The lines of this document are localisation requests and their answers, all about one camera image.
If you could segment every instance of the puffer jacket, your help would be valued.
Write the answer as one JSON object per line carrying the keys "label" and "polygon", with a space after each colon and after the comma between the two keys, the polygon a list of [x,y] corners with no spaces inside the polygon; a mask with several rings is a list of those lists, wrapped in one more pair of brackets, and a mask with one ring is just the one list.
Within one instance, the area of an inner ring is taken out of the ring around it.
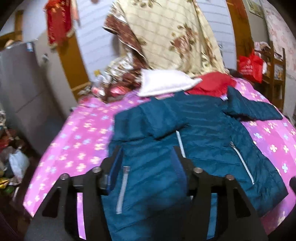
{"label": "puffer jacket", "polygon": [[[118,113],[109,153],[121,145],[123,166],[128,168],[119,173],[110,195],[102,198],[112,239],[180,240],[190,198],[170,160],[172,147],[179,145],[176,130],[186,157],[209,174],[234,175],[259,216],[285,198],[281,176],[253,143],[242,118],[264,121],[282,116],[273,105],[250,101],[232,87],[227,101],[179,92]],[[216,205],[213,195],[208,237],[215,233]]]}

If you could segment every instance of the red shopping bag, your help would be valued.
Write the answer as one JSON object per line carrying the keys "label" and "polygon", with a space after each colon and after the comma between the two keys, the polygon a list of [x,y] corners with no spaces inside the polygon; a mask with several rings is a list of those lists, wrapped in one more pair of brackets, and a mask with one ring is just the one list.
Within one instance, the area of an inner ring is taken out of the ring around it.
{"label": "red shopping bag", "polygon": [[254,50],[249,57],[239,57],[239,72],[250,81],[262,83],[262,67],[263,59]]}

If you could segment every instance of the screw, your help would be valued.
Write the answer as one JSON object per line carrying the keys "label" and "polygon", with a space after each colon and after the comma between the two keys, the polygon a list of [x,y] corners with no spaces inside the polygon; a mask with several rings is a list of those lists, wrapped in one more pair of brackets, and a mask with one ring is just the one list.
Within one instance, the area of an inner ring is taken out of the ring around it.
{"label": "screw", "polygon": [[234,178],[233,175],[231,175],[231,174],[227,174],[227,175],[226,175],[226,179],[229,180],[229,181],[233,181],[235,178]]}
{"label": "screw", "polygon": [[67,174],[67,173],[64,173],[64,174],[62,174],[62,175],[60,175],[60,179],[62,179],[62,180],[66,180],[67,178],[69,178],[70,176],[69,176],[69,174]]}
{"label": "screw", "polygon": [[202,173],[202,172],[203,172],[203,169],[200,168],[200,167],[195,167],[195,168],[193,168],[193,171],[194,171],[195,173]]}
{"label": "screw", "polygon": [[98,173],[98,172],[100,172],[102,170],[102,168],[100,168],[100,167],[94,167],[93,169],[92,169],[92,172],[93,173]]}

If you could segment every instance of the refrigerator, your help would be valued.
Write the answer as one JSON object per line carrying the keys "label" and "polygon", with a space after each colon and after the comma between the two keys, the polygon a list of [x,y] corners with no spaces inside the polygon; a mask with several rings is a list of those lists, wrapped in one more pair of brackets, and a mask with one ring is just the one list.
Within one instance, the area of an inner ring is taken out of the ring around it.
{"label": "refrigerator", "polygon": [[42,76],[33,43],[19,42],[0,52],[0,106],[8,127],[43,155],[65,120]]}

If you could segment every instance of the pink bed sheet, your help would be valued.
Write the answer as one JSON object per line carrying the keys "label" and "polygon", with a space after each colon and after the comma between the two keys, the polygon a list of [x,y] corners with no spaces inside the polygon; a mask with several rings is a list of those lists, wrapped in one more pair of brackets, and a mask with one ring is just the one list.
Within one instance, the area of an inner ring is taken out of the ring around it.
{"label": "pink bed sheet", "polygon": [[[236,89],[250,100],[268,102],[245,80],[235,79]],[[119,102],[104,104],[96,98],[78,106],[67,119],[61,132],[41,158],[24,200],[24,207],[34,216],[47,192],[63,173],[76,176],[86,173],[108,156],[108,143],[113,133],[114,115],[147,101],[128,93]],[[296,130],[283,120],[243,122],[254,143],[270,159],[282,176],[289,195],[272,211],[262,217],[266,232],[272,232],[291,212],[296,197],[289,187],[296,174]],[[78,228],[85,238],[82,195],[78,194]]]}

